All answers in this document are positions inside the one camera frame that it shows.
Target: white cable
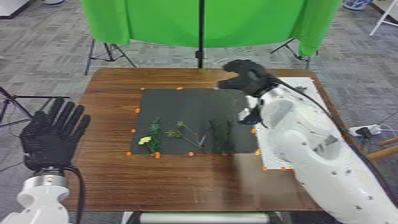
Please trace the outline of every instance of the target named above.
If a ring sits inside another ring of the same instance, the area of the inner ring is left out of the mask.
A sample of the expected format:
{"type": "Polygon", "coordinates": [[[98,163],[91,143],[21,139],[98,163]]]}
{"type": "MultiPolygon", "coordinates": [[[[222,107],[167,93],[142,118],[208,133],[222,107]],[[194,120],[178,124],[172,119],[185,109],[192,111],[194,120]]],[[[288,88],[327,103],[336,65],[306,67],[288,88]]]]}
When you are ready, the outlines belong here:
{"type": "Polygon", "coordinates": [[[396,130],[391,128],[391,126],[389,125],[386,125],[386,124],[380,124],[380,127],[387,127],[387,129],[380,129],[382,131],[391,131],[393,132],[393,134],[395,134],[395,138],[396,138],[396,130]]]}

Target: gray carpet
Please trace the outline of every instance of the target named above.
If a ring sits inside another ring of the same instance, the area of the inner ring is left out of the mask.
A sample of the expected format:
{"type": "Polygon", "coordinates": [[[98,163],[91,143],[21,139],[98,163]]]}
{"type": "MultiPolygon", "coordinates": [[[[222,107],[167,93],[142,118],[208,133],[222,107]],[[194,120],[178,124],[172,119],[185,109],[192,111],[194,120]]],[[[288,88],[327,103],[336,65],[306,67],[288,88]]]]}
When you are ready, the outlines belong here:
{"type": "MultiPolygon", "coordinates": [[[[311,63],[348,126],[377,123],[398,109],[398,28],[384,25],[370,37],[379,17],[371,8],[364,12],[339,10],[320,56],[311,63]]],[[[78,0],[57,7],[37,1],[16,19],[0,20],[0,86],[14,94],[66,95],[78,100],[91,80],[91,76],[82,75],[89,42],[78,0]]],[[[247,58],[268,68],[304,68],[286,49],[270,55],[276,47],[277,44],[206,50],[206,67],[219,68],[229,60],[247,58]]],[[[123,49],[139,67],[196,67],[192,48],[133,42],[123,49]]],[[[126,67],[128,62],[123,59],[112,64],[94,62],[91,72],[101,66],[126,67]]],[[[34,111],[43,100],[23,101],[23,104],[34,111]]],[[[21,115],[18,111],[11,112],[9,120],[14,120],[21,115]]],[[[398,129],[398,116],[386,124],[398,129]]],[[[21,127],[0,129],[0,169],[21,161],[14,137],[21,127]]],[[[375,142],[391,135],[386,133],[375,142]]],[[[398,155],[380,160],[379,168],[398,195],[396,162],[398,155]]],[[[23,165],[0,173],[0,219],[20,208],[14,197],[29,175],[23,165]]],[[[93,213],[89,219],[85,223],[110,223],[117,214],[93,213]]]]}

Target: green backdrop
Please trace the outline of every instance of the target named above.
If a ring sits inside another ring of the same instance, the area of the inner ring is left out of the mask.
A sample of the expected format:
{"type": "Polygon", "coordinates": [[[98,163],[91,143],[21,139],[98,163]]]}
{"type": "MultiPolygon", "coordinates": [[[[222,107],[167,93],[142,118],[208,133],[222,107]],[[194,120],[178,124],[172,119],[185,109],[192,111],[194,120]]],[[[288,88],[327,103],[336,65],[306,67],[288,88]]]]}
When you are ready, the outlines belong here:
{"type": "MultiPolygon", "coordinates": [[[[93,37],[197,47],[199,0],[82,0],[93,37]]],[[[208,48],[300,40],[318,50],[341,0],[206,0],[208,48]]]]}

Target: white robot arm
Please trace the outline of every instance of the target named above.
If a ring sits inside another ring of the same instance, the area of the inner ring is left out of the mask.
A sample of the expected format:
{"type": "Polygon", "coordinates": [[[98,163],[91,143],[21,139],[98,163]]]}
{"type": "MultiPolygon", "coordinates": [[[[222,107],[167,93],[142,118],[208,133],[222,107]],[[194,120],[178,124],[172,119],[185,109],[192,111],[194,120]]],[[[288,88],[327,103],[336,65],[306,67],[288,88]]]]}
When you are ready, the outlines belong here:
{"type": "Polygon", "coordinates": [[[267,126],[267,135],[260,137],[274,155],[295,167],[297,180],[320,207],[345,224],[398,224],[398,210],[375,167],[336,134],[325,111],[297,97],[293,88],[254,62],[236,60],[224,69],[240,76],[220,81],[219,88],[244,90],[258,98],[242,123],[261,122],[267,126]]]}
{"type": "Polygon", "coordinates": [[[2,224],[68,224],[69,214],[61,204],[68,196],[66,177],[61,173],[30,177],[18,194],[25,209],[21,213],[9,214],[2,224]]]}

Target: metal pole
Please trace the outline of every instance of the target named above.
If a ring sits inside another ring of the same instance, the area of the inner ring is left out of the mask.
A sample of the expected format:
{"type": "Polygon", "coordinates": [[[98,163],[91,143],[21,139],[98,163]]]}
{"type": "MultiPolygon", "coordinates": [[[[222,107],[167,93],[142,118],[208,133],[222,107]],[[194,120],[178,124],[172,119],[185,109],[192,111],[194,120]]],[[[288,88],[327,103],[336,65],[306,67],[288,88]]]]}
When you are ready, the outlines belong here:
{"type": "Polygon", "coordinates": [[[204,59],[204,17],[206,17],[206,0],[199,0],[199,50],[196,52],[197,68],[203,68],[204,59]]]}
{"type": "Polygon", "coordinates": [[[103,47],[105,47],[105,51],[107,51],[107,54],[108,54],[108,61],[114,62],[116,58],[114,58],[112,50],[110,50],[110,47],[108,47],[107,43],[103,43],[103,47]]]}
{"type": "Polygon", "coordinates": [[[89,75],[89,70],[91,70],[91,60],[93,60],[93,51],[94,51],[94,45],[96,45],[96,40],[93,39],[91,41],[91,50],[89,50],[89,59],[87,59],[87,65],[85,65],[85,71],[84,75],[89,75]]]}

